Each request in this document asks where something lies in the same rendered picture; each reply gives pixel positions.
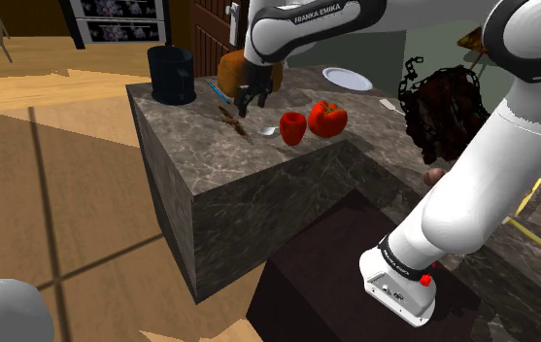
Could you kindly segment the dark robot stand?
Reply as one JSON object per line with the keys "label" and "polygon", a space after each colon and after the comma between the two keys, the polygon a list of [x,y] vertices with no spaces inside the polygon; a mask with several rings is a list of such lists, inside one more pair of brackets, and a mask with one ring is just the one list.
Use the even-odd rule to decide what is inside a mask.
{"label": "dark robot stand", "polygon": [[363,287],[360,255],[393,222],[352,190],[266,262],[247,312],[263,342],[471,342],[481,303],[437,265],[436,308],[412,327]]}

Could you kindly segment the white spatula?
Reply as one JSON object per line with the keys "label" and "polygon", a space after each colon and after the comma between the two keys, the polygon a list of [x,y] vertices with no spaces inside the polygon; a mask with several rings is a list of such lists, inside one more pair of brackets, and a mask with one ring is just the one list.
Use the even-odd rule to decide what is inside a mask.
{"label": "white spatula", "polygon": [[404,116],[404,113],[396,108],[394,104],[392,104],[388,99],[382,98],[379,100],[379,102],[388,110],[394,111],[402,116]]}

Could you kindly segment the small red bell pepper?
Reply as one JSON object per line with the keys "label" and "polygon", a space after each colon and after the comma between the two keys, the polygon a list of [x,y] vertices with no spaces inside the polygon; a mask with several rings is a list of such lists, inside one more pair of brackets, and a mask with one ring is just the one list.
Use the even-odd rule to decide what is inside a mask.
{"label": "small red bell pepper", "polygon": [[306,117],[297,112],[284,113],[280,119],[279,127],[284,142],[288,146],[296,146],[306,132]]}

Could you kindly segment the brown egg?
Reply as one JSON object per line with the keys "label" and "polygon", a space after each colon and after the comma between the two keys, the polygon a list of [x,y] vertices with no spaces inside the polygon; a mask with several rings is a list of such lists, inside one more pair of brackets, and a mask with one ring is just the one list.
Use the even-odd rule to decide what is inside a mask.
{"label": "brown egg", "polygon": [[433,187],[446,173],[447,171],[442,168],[430,168],[424,173],[423,182]]}

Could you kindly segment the dark brown chained basket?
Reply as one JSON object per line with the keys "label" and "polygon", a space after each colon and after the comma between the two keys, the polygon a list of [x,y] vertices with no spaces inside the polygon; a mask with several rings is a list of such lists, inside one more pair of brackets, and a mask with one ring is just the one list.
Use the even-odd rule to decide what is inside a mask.
{"label": "dark brown chained basket", "polygon": [[490,114],[483,106],[475,72],[458,65],[441,68],[421,80],[414,65],[422,62],[420,56],[407,60],[407,73],[399,83],[406,133],[422,149],[425,164],[439,158],[454,161]]}

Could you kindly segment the yellow spoon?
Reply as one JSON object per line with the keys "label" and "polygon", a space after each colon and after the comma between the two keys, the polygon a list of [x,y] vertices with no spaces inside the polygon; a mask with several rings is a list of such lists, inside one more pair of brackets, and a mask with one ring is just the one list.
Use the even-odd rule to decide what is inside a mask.
{"label": "yellow spoon", "polygon": [[541,238],[539,236],[537,236],[536,234],[534,234],[533,232],[531,232],[529,229],[527,229],[526,227],[524,227],[522,224],[520,224],[519,222],[513,220],[512,218],[510,217],[506,217],[503,221],[502,221],[503,224],[510,224],[512,225],[513,227],[515,227],[516,229],[518,229],[520,232],[522,232],[526,237],[528,237],[529,239],[531,239],[532,241],[534,241],[535,243],[537,243],[538,245],[541,246]]}

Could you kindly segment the golden brown angular object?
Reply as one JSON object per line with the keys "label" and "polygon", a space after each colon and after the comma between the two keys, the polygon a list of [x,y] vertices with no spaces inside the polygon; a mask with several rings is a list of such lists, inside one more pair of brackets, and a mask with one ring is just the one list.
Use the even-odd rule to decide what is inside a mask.
{"label": "golden brown angular object", "polygon": [[475,51],[478,54],[470,65],[470,70],[472,70],[481,57],[487,53],[487,49],[484,47],[482,42],[482,34],[482,27],[478,26],[456,42],[459,47]]}

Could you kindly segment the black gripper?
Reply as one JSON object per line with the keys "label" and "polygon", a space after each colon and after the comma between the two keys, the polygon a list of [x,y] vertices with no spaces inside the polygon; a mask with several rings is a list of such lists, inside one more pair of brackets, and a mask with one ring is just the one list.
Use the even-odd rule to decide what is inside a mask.
{"label": "black gripper", "polygon": [[273,66],[260,66],[244,61],[241,84],[238,86],[234,104],[241,118],[247,115],[247,108],[257,95],[257,106],[264,108],[268,95],[272,92]]}

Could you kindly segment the white plate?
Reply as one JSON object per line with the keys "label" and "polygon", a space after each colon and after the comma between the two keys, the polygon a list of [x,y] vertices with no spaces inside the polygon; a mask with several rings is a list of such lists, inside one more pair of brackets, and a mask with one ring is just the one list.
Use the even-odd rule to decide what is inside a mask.
{"label": "white plate", "polygon": [[352,70],[328,67],[322,70],[322,75],[331,83],[346,89],[368,91],[373,88],[367,78]]}

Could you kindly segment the black cylindrical pot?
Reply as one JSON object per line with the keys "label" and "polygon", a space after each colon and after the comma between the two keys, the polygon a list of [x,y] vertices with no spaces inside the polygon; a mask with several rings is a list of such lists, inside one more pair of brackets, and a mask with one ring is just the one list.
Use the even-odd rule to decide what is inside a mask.
{"label": "black cylindrical pot", "polygon": [[152,98],[166,105],[185,105],[196,98],[193,76],[193,55],[171,46],[148,49],[152,79]]}

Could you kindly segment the brown patterned knife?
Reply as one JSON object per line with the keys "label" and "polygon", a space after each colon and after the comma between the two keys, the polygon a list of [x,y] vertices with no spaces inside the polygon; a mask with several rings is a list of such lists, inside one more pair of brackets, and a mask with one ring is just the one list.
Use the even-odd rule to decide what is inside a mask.
{"label": "brown patterned knife", "polygon": [[237,119],[233,118],[232,115],[224,109],[222,106],[219,106],[219,110],[221,112],[221,121],[226,123],[227,125],[231,126],[236,133],[246,140],[250,145],[253,145],[254,142],[252,138],[249,136],[249,134],[246,132],[244,126],[239,122]]}

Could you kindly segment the orange brown bread loaf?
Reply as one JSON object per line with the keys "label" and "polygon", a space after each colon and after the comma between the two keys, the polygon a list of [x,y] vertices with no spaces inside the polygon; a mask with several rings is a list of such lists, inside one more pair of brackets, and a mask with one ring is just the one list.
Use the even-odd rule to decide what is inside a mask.
{"label": "orange brown bread loaf", "polygon": [[[244,51],[232,51],[223,55],[218,65],[218,87],[228,97],[235,98],[238,86],[243,83],[243,71],[245,65]],[[272,91],[280,89],[283,79],[283,63],[275,63],[273,66]]]}

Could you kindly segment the large red tomato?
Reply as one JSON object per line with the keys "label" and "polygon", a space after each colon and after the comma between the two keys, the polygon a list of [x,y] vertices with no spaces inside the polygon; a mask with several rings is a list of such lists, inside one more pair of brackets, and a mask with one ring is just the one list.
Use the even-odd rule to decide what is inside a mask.
{"label": "large red tomato", "polygon": [[318,101],[308,116],[309,129],[317,136],[331,138],[340,134],[348,122],[347,112],[336,103]]}

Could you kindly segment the black cabinet with floral panels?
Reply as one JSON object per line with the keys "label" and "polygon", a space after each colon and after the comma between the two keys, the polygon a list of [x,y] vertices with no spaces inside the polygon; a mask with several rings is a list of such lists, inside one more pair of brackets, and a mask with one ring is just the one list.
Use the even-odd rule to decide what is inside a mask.
{"label": "black cabinet with floral panels", "polygon": [[168,0],[58,1],[78,50],[89,44],[172,44]]}

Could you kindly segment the dark brown panelled door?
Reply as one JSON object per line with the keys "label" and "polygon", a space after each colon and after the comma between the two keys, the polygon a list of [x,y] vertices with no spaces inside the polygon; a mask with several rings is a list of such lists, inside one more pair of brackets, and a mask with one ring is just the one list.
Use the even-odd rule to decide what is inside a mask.
{"label": "dark brown panelled door", "polygon": [[[221,57],[244,47],[250,0],[188,0],[188,3],[194,76],[215,76]],[[232,16],[225,13],[233,4],[239,6],[234,44],[230,42]]]}

